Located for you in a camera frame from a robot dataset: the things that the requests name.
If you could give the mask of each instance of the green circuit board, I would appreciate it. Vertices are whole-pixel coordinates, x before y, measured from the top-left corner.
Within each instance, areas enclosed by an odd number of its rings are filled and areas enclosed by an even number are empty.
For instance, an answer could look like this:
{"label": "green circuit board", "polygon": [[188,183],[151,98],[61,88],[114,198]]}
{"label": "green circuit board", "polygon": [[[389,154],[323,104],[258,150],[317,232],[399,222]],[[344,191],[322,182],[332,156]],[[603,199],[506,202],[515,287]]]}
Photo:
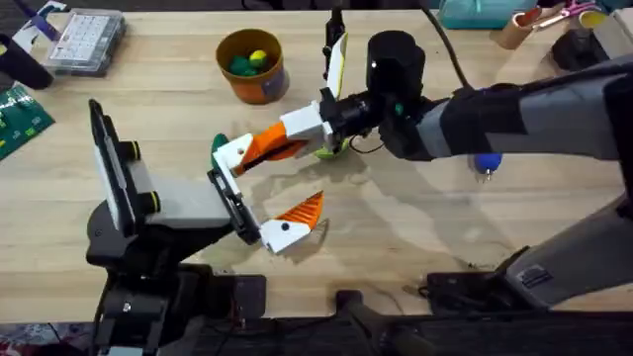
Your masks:
{"label": "green circuit board", "polygon": [[0,160],[52,123],[52,117],[23,87],[0,94]]}

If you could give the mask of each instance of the clear plastic box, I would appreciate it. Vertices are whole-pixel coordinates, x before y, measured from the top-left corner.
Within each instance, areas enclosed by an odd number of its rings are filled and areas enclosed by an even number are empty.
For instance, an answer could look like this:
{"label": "clear plastic box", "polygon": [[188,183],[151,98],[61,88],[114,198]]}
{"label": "clear plastic box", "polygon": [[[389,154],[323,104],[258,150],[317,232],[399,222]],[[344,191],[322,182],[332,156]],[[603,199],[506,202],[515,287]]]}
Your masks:
{"label": "clear plastic box", "polygon": [[537,0],[442,0],[439,20],[451,30],[502,29],[515,12],[529,10]]}
{"label": "clear plastic box", "polygon": [[121,11],[73,9],[44,66],[57,75],[105,76],[125,32]]}

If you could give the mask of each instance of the scissors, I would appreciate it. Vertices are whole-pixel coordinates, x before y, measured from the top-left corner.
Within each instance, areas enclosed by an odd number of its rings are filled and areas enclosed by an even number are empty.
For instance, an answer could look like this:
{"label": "scissors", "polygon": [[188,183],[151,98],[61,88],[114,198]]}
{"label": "scissors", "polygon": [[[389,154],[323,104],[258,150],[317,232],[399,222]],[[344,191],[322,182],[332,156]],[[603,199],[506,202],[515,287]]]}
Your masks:
{"label": "scissors", "polygon": [[534,25],[534,30],[543,30],[545,28],[548,28],[558,22],[561,22],[567,18],[570,18],[572,16],[576,16],[579,15],[581,12],[586,11],[586,10],[600,10],[600,8],[598,8],[595,5],[595,2],[593,1],[589,1],[589,2],[584,2],[584,3],[578,3],[577,0],[569,0],[567,2],[567,5],[561,10],[561,12],[554,16],[551,19],[548,19],[546,21],[543,21],[542,23],[538,24],[538,25]]}

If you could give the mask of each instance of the wooden tabletop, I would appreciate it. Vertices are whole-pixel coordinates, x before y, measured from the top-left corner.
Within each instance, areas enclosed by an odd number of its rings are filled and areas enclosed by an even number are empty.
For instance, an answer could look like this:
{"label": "wooden tabletop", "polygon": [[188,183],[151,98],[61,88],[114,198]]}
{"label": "wooden tabletop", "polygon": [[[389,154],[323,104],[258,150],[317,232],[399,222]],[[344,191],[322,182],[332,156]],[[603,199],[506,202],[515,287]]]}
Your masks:
{"label": "wooden tabletop", "polygon": [[[57,78],[34,92],[56,124],[0,163],[0,322],[88,320],[105,271],[85,261],[86,223],[105,194],[97,176],[88,99],[99,100],[123,139],[137,139],[152,173],[205,181],[215,134],[257,133],[318,98],[326,12],[129,13],[129,31],[105,79]],[[364,90],[368,39],[382,30],[414,35],[426,52],[423,93],[450,95],[457,77],[439,37],[418,11],[345,12],[350,33],[343,94]],[[279,102],[249,106],[215,61],[227,34],[275,34],[290,73]],[[475,86],[553,74],[547,52],[561,27],[533,34],[516,51],[489,31],[449,32]],[[44,42],[34,52],[42,55]],[[374,136],[358,145],[370,148]],[[321,315],[338,289],[360,289],[380,312],[427,313],[408,293],[426,273],[492,269],[586,217],[623,190],[616,163],[562,155],[507,155],[482,184],[465,157],[412,163],[385,149],[267,162],[238,182],[262,218],[323,189],[317,233],[285,256],[235,235],[192,261],[268,277],[267,315]],[[572,300],[563,309],[631,310],[627,287]]]}

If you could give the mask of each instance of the yellow ball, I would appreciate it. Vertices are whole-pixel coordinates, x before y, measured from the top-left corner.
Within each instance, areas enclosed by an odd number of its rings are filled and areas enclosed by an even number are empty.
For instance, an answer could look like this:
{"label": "yellow ball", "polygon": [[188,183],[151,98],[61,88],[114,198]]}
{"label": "yellow ball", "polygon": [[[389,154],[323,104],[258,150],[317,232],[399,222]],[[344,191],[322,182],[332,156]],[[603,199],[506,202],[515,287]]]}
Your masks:
{"label": "yellow ball", "polygon": [[255,68],[261,68],[266,63],[266,52],[258,49],[250,54],[248,62]]}

